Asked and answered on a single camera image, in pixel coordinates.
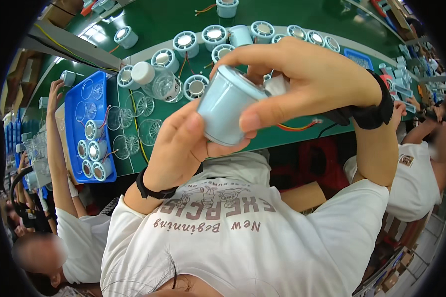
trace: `hand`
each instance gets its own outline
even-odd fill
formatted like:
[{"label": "hand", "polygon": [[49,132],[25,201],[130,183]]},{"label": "hand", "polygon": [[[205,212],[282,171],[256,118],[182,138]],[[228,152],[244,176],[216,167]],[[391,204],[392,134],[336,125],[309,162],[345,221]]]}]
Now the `hand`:
[{"label": "hand", "polygon": [[320,114],[340,107],[380,104],[380,85],[367,70],[329,49],[294,37],[275,44],[236,48],[215,66],[248,65],[248,78],[262,84],[275,70],[290,79],[291,90],[247,108],[240,117],[243,132],[283,123],[291,118]]},{"label": "hand", "polygon": [[415,99],[415,97],[407,98],[406,101],[408,101],[408,103],[410,103],[410,104],[412,104],[412,105],[414,105],[416,107],[416,112],[420,112],[421,111],[421,105]]},{"label": "hand", "polygon": [[63,93],[59,93],[59,89],[65,85],[65,82],[62,79],[55,80],[51,83],[51,87],[49,88],[49,95],[48,95],[48,107],[47,107],[47,113],[49,115],[55,115],[56,112],[56,105],[58,104],[58,101],[61,100],[63,97]]},{"label": "hand", "polygon": [[153,192],[180,186],[189,181],[208,157],[219,157],[242,150],[256,133],[246,135],[237,146],[220,146],[203,136],[204,122],[196,113],[199,100],[186,104],[169,116],[155,140],[144,185]]},{"label": "hand", "polygon": [[401,117],[406,116],[406,105],[402,101],[393,102],[393,115],[391,116],[391,120],[393,121],[393,127],[395,130],[398,128],[398,125],[401,122]]}]

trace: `metal disc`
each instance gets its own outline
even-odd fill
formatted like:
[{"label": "metal disc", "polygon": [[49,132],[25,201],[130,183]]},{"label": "metal disc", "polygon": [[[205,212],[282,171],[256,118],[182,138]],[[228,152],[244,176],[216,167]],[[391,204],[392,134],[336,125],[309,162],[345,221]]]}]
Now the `metal disc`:
[{"label": "metal disc", "polygon": [[122,38],[125,35],[125,29],[120,29],[117,33],[117,38]]},{"label": "metal disc", "polygon": [[259,32],[261,32],[261,33],[270,33],[271,32],[271,28],[268,26],[268,25],[266,25],[266,24],[259,24],[258,26],[257,26],[257,28],[258,28],[258,31]]},{"label": "metal disc", "polygon": [[222,32],[220,29],[211,29],[208,31],[208,33],[206,33],[208,35],[209,38],[211,39],[218,39],[221,37]]},{"label": "metal disc", "polygon": [[297,36],[299,38],[304,38],[304,32],[299,28],[292,30],[292,33],[294,34],[294,36]]},{"label": "metal disc", "polygon": [[121,80],[123,82],[128,82],[129,80],[131,80],[131,77],[132,77],[132,72],[130,70],[125,69],[124,71],[122,71]]},{"label": "metal disc", "polygon": [[155,62],[157,65],[165,65],[169,60],[169,56],[167,53],[160,53],[155,57]]},{"label": "metal disc", "polygon": [[322,42],[322,37],[319,34],[313,34],[312,38],[315,42]]},{"label": "metal disc", "polygon": [[224,55],[228,54],[229,52],[231,52],[230,49],[221,49],[218,51],[218,57],[221,59]]},{"label": "metal disc", "polygon": [[177,40],[177,43],[181,46],[187,46],[192,42],[192,38],[188,35],[180,36]]},{"label": "metal disc", "polygon": [[205,84],[200,80],[194,80],[188,86],[188,91],[194,96],[199,96],[205,91]]}]

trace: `cardboard box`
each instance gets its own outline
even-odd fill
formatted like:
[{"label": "cardboard box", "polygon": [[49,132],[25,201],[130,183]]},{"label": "cardboard box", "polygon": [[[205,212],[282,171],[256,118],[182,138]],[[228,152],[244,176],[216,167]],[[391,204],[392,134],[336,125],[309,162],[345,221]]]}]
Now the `cardboard box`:
[{"label": "cardboard box", "polygon": [[381,284],[383,292],[388,292],[398,282],[398,271],[393,271],[387,279]]}]

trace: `white glove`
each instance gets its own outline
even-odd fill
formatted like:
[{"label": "white glove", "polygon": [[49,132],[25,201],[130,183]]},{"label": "white glove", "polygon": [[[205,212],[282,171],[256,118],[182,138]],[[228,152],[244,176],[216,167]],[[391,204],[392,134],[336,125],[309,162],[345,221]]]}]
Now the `white glove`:
[{"label": "white glove", "polygon": [[43,189],[42,188],[40,188],[38,190],[38,198],[40,199],[41,207],[43,207],[43,211],[48,211],[48,205],[46,203],[46,200],[43,198]]},{"label": "white glove", "polygon": [[69,187],[69,192],[71,193],[71,197],[76,197],[78,195],[76,188],[73,185],[73,182],[71,181],[71,178],[68,175],[68,187]]}]

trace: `yellow cable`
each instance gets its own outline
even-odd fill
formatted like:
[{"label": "yellow cable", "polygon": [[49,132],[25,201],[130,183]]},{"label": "yellow cable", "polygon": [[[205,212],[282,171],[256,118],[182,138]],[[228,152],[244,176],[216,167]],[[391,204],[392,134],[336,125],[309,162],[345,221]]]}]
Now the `yellow cable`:
[{"label": "yellow cable", "polygon": [[[57,42],[57,41],[54,40],[51,36],[49,36],[48,33],[46,33],[40,25],[35,24],[35,26],[38,27],[38,29],[40,29],[40,31],[41,31],[43,34],[45,34],[46,37],[49,38],[49,40],[53,41],[53,42],[54,42],[55,44],[57,44],[58,46],[62,47],[62,48],[65,49],[66,51],[70,52],[72,55],[77,56],[77,57],[80,58],[81,60],[84,60],[84,61],[86,61],[86,62],[89,62],[89,63],[91,63],[91,64],[96,65],[95,63],[93,63],[93,62],[91,62],[91,61],[88,61],[88,60],[84,59],[83,57],[78,56],[77,54],[75,54],[75,53],[73,53],[72,51],[68,50],[66,47],[62,46],[59,42]],[[101,68],[101,69],[105,69],[105,70],[118,71],[117,69],[104,68],[104,67],[101,67],[101,66],[98,66],[98,65],[96,65],[96,67]]]},{"label": "yellow cable", "polygon": [[[134,112],[137,114],[136,103],[134,102],[134,95],[132,95],[132,90],[129,90],[129,91],[131,91],[132,106],[134,107]],[[137,131],[137,137],[138,137],[139,127],[137,127],[137,117],[134,118],[134,123],[136,123],[136,131]],[[142,154],[143,154],[143,158],[145,159],[145,161],[148,164],[149,159],[147,158],[147,155],[145,155],[145,151],[143,150],[142,142],[140,142],[140,139],[139,139],[139,144],[140,144],[140,150],[142,151]]]}]

